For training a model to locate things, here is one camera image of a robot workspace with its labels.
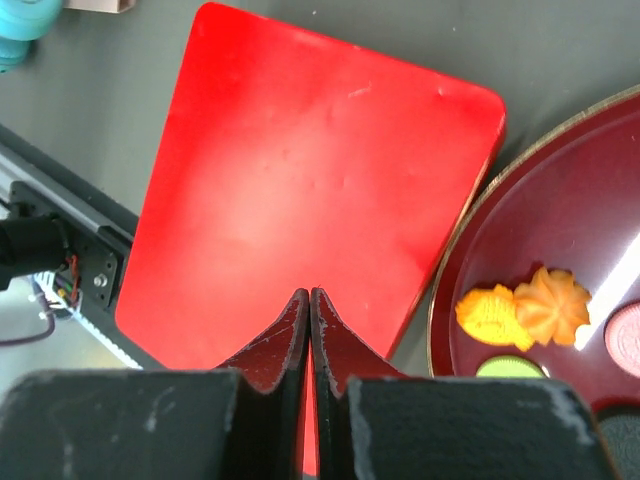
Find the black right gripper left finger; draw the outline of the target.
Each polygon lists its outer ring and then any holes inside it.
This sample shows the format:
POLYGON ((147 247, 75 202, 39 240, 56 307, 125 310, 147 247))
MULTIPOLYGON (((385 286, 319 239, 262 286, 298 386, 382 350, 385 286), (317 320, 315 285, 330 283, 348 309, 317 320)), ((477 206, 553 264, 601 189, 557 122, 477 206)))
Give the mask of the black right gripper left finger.
POLYGON ((1 404, 5 479, 298 479, 309 294, 209 371, 41 371, 1 404))

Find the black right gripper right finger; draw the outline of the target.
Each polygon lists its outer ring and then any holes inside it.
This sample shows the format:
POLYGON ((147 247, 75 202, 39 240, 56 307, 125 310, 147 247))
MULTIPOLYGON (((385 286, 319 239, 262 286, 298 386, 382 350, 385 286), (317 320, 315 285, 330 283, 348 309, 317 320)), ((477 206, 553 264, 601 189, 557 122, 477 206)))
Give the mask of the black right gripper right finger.
POLYGON ((547 379, 409 377, 310 296, 323 479, 614 479, 595 420, 547 379))

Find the orange flower cookie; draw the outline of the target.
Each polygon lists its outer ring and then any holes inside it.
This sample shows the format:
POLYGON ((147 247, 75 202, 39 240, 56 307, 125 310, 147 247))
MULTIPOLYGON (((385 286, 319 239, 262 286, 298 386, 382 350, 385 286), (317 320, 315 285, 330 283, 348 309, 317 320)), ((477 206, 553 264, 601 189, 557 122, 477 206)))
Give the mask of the orange flower cookie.
POLYGON ((591 294, 569 271, 542 266, 513 295, 518 323, 541 345, 571 346, 578 328, 590 324, 591 294))

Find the red box lid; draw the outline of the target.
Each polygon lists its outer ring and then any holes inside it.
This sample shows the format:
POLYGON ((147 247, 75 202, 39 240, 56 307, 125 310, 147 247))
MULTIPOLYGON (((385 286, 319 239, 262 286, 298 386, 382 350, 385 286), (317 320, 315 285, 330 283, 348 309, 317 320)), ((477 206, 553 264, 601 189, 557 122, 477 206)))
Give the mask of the red box lid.
POLYGON ((210 2, 117 301, 163 366, 218 366, 299 288, 390 357, 505 135, 493 91, 210 2))

